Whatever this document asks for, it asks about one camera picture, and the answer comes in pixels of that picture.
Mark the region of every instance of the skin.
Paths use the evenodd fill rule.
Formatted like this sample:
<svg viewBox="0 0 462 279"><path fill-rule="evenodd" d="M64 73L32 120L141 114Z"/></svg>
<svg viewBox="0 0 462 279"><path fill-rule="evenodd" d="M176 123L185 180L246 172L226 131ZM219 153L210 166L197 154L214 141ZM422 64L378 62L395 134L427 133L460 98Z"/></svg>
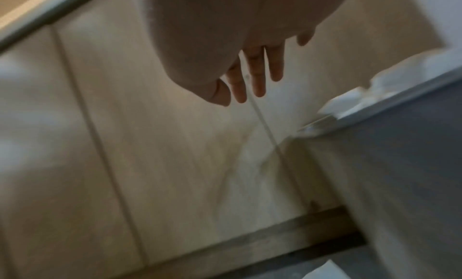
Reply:
<svg viewBox="0 0 462 279"><path fill-rule="evenodd" d="M257 97L266 93L266 53L273 81L284 72L284 44L306 45L344 0L138 0L168 76L204 100L247 100L242 50ZM229 86L220 77L226 75Z"/></svg>

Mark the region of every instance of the wooden floor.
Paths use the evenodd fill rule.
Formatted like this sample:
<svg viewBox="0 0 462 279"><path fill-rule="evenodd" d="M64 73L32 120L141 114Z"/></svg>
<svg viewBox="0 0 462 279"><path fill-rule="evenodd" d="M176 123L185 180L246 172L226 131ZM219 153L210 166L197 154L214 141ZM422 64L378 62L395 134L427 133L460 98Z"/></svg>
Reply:
<svg viewBox="0 0 462 279"><path fill-rule="evenodd" d="M201 250L207 262L221 242L339 207L291 135L441 45L411 0L348 0L307 47L287 41L266 97L218 108L167 78L132 0L93 0L0 55L0 279L114 278ZM305 243L354 231L335 219Z"/></svg>

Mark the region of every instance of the finger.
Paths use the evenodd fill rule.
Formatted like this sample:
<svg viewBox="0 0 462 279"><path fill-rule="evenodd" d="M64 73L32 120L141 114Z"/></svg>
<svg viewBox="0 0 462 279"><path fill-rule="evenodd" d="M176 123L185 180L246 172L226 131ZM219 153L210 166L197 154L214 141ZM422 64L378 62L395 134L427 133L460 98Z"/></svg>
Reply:
<svg viewBox="0 0 462 279"><path fill-rule="evenodd" d="M305 32L297 36L297 44L300 46L305 46L313 38L314 30Z"/></svg>
<svg viewBox="0 0 462 279"><path fill-rule="evenodd" d="M245 82L242 77L241 60L237 56L236 61L226 72L226 79L231 85L231 91L235 99L239 103L244 103L247 100L247 91L245 90Z"/></svg>
<svg viewBox="0 0 462 279"><path fill-rule="evenodd" d="M206 85L187 87L186 89L214 104L227 107L231 103L230 89L221 79Z"/></svg>
<svg viewBox="0 0 462 279"><path fill-rule="evenodd" d="M269 74L273 81L281 80L284 75L284 46L285 41L276 45L265 46Z"/></svg>
<svg viewBox="0 0 462 279"><path fill-rule="evenodd" d="M261 98L266 93L265 54L263 47L243 49L250 75L252 76L252 89L255 96Z"/></svg>

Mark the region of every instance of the gray surface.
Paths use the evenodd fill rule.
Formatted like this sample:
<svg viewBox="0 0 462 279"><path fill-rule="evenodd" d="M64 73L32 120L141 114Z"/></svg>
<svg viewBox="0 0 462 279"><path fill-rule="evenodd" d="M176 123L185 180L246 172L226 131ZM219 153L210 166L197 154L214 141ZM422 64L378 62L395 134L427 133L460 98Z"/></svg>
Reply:
<svg viewBox="0 0 462 279"><path fill-rule="evenodd" d="M462 278L462 81L307 144L395 278Z"/></svg>
<svg viewBox="0 0 462 279"><path fill-rule="evenodd" d="M363 243L359 235L348 236L215 279L302 279L329 259L341 267L351 279L389 279L371 247Z"/></svg>

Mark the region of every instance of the white tissue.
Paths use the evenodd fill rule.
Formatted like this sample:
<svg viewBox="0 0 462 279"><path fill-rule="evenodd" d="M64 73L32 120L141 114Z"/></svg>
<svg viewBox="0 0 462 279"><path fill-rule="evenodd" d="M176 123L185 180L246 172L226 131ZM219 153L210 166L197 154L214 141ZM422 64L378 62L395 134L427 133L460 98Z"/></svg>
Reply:
<svg viewBox="0 0 462 279"><path fill-rule="evenodd" d="M329 260L321 267L308 273L303 279L350 279L350 277L339 266Z"/></svg>
<svg viewBox="0 0 462 279"><path fill-rule="evenodd" d="M461 66L462 49L423 52L379 72L369 89L355 88L331 99L319 113L340 119Z"/></svg>

